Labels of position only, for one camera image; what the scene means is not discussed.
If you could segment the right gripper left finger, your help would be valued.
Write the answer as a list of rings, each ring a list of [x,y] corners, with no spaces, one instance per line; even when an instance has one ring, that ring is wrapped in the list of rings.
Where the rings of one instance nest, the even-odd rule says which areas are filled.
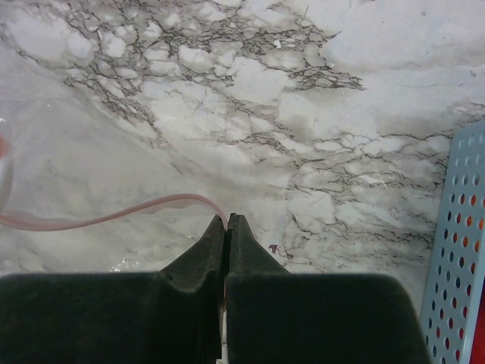
[[[160,271],[1,279],[3,363],[214,363],[222,356],[224,227]]]

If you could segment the clear zip top bag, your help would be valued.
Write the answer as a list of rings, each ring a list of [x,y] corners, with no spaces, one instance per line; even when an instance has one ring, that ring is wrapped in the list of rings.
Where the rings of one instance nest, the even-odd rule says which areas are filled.
[[[1,103],[12,181],[1,207],[1,273],[151,271],[221,214],[187,196],[162,202],[160,163],[78,103]]]

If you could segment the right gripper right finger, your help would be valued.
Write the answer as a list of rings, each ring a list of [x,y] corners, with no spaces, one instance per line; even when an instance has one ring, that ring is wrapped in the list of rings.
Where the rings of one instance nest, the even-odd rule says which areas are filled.
[[[288,272],[243,215],[229,222],[231,363],[428,363],[402,285],[381,274]]]

